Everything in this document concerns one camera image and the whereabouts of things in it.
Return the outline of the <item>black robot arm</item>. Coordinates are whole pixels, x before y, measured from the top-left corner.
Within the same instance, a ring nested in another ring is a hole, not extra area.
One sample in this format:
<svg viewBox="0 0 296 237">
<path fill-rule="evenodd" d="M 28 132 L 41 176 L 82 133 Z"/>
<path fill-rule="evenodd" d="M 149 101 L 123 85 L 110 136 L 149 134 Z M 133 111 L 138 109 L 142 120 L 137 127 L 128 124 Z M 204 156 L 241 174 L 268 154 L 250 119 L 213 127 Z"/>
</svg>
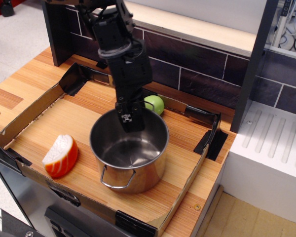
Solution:
<svg viewBox="0 0 296 237">
<path fill-rule="evenodd" d="M 142 87 L 152 82 L 145 42 L 133 37 L 133 15 L 122 0 L 44 0 L 42 8 L 54 64 L 59 66 L 74 53 L 66 5 L 79 12 L 98 45 L 98 55 L 110 69 L 115 86 L 118 119 L 125 132 L 142 131 Z"/>
</svg>

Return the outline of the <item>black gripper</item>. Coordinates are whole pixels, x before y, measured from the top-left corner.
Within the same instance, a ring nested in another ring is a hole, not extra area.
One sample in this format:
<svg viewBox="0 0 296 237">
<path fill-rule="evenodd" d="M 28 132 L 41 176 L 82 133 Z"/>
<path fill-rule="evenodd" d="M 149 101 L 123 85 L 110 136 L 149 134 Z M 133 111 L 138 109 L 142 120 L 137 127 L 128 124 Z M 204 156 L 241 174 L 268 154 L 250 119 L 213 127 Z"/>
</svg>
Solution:
<svg viewBox="0 0 296 237">
<path fill-rule="evenodd" d="M 108 64 L 116 90 L 115 109 L 126 133 L 140 132 L 145 128 L 142 87 L 152 82 L 152 69 L 142 39 L 125 42 L 98 40 L 99 57 Z"/>
</svg>

